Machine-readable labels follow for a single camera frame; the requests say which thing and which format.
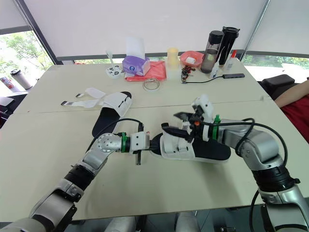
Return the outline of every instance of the tissue box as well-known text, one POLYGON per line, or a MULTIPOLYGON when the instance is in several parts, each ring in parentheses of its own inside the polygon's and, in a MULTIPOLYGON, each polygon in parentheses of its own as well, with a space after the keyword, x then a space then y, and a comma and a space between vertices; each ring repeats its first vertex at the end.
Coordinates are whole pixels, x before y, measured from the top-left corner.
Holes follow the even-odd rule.
POLYGON ((122 67, 126 73, 144 76, 150 70, 149 58, 141 59, 135 56, 127 56, 122 61, 122 67))

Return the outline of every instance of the black cable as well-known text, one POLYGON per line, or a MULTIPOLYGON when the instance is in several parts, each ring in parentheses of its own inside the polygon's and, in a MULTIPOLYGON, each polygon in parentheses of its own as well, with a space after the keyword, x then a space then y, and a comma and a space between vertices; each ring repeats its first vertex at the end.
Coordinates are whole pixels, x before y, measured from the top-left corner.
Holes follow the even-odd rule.
POLYGON ((268 130, 270 130, 271 132, 273 132, 280 140, 280 142, 282 143, 283 149, 284 149, 284 159, 283 159, 283 166, 286 166, 286 163, 288 161, 288 149, 286 147, 285 141, 283 140, 283 138, 281 137, 281 135, 276 132, 274 129, 272 129, 269 126, 260 124, 260 123, 251 123, 251 122, 228 122, 228 123, 208 123, 208 122, 201 122, 201 124, 203 125, 207 125, 207 126, 238 126, 238 125, 254 125, 254 126, 258 126, 258 127, 263 127, 266 128, 268 130))
POLYGON ((203 81, 203 82, 187 82, 187 81, 186 81, 186 83, 195 83, 195 84, 198 84, 198 83, 206 83, 206 82, 212 81, 212 80, 214 80, 214 79, 217 79, 217 78, 219 78, 219 77, 223 77, 223 76, 216 76, 215 78, 213 78, 213 79, 211 79, 211 80, 203 81))
POLYGON ((249 211, 249 226, 250 226, 251 232, 254 232, 254 228, 253 228, 253 208, 254 208, 254 204, 255 204, 255 201, 256 201, 256 198, 257 198, 258 195, 259 195, 259 191, 257 190, 255 192, 255 195, 252 198, 250 211, 249 211))
MULTIPOLYGON (((242 137, 242 139, 237 143, 236 147, 235 147, 235 152, 238 156, 240 156, 240 153, 238 153, 238 149, 239 146, 241 145, 241 143, 247 138, 247 136, 249 135, 249 133, 252 131, 253 126, 258 126, 258 127, 263 127, 266 128, 268 130, 270 130, 271 132, 273 132, 281 141, 283 149, 284 149, 284 159, 283 159, 283 166, 286 166, 286 163, 288 161, 288 150, 285 144, 285 141, 283 140, 283 138, 281 137, 281 135, 276 132, 274 129, 272 129, 269 126, 260 124, 260 123, 255 123, 253 118, 246 118, 243 121, 247 121, 247 120, 251 120, 252 122, 230 122, 230 123, 207 123, 207 122, 201 122, 204 125, 207 126, 237 126, 237 125, 250 125, 248 131, 246 132, 246 134, 242 137)), ((255 195, 252 198, 252 202, 251 202, 251 206, 250 206, 250 212, 249 212, 249 226, 250 226, 250 230, 251 232, 254 232, 254 228, 253 228, 253 209, 254 209, 254 204, 256 201, 257 196, 259 195, 259 191, 257 190, 255 192, 255 195)))
POLYGON ((248 137, 248 135, 251 133, 253 127, 254 127, 254 124, 255 124, 255 120, 253 118, 245 118, 243 119, 242 121, 249 121, 251 120, 251 125, 248 129, 248 131, 245 133, 245 135, 239 140, 239 142, 236 144, 236 147, 235 147, 235 152, 236 152, 236 155, 238 155, 239 157, 241 157, 241 154, 240 154, 240 150, 239 150, 239 147, 240 145, 242 144, 243 141, 245 141, 248 137))
POLYGON ((99 133, 97 133, 97 135, 93 138, 93 140, 91 141, 89 147, 87 148, 86 152, 89 151, 89 149, 91 148, 92 144, 95 142, 95 140, 100 137, 100 135, 102 134, 103 131, 105 131, 108 127, 116 124, 117 122, 121 122, 121 121, 134 121, 134 122, 138 122, 139 124, 142 124, 141 121, 138 121, 137 119, 133 119, 133 118, 122 118, 122 119, 119 119, 117 121, 114 121, 110 124, 108 124, 106 127, 104 127, 102 130, 99 131, 99 133))

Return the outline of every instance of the black chair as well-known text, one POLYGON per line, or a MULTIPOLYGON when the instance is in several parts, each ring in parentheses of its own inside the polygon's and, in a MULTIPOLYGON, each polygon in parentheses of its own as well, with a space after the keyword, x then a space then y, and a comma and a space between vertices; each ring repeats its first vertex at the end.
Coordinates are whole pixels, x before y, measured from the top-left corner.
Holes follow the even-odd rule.
POLYGON ((10 97, 0 97, 0 128, 8 120, 9 116, 19 106, 28 93, 13 95, 10 97))
POLYGON ((289 88, 297 85, 295 80, 286 74, 264 79, 263 81, 259 81, 259 84, 273 100, 276 100, 278 96, 289 88))

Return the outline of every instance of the red cap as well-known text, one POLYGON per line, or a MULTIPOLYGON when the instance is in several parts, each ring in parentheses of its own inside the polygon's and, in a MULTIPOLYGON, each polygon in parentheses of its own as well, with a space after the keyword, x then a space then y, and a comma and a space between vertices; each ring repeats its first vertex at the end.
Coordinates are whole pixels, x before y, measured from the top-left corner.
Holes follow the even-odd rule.
POLYGON ((231 58, 234 58, 236 56, 236 53, 237 53, 237 50, 234 50, 232 55, 231 55, 231 58))

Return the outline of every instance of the white table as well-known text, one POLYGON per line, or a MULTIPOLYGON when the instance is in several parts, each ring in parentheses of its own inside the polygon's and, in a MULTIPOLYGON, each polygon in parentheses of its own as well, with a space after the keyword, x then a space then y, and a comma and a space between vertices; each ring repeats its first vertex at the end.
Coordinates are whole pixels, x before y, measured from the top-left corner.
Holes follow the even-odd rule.
MULTIPOLYGON (((277 130, 289 150, 288 169, 300 178, 309 197, 308 143, 272 100, 215 103, 221 118, 254 117, 277 130)), ((192 112, 189 105, 130 109, 127 117, 141 120, 151 138, 160 124, 176 125, 172 115, 192 112)), ((4 125, 0 140, 0 221, 28 215, 32 206, 70 170, 90 143, 99 111, 14 114, 4 125)), ((137 124, 124 122, 118 131, 136 132, 137 124)), ((142 215, 249 205, 257 189, 251 171, 232 151, 225 164, 160 159, 142 152, 135 157, 113 153, 77 203, 74 219, 142 215)))
MULTIPOLYGON (((50 67, 36 86, 16 109, 15 113, 42 113, 88 110, 80 107, 65 107, 63 101, 77 101, 76 94, 87 87, 95 87, 106 93, 129 91, 133 97, 131 108, 191 104, 193 98, 207 93, 213 103, 258 101, 270 99, 242 63, 235 60, 229 73, 244 73, 245 78, 218 78, 206 84, 181 84, 180 80, 163 81, 157 92, 146 92, 141 82, 111 79, 105 69, 109 64, 55 65, 50 67)), ((205 81, 206 75, 198 70, 191 72, 188 81, 205 81)))

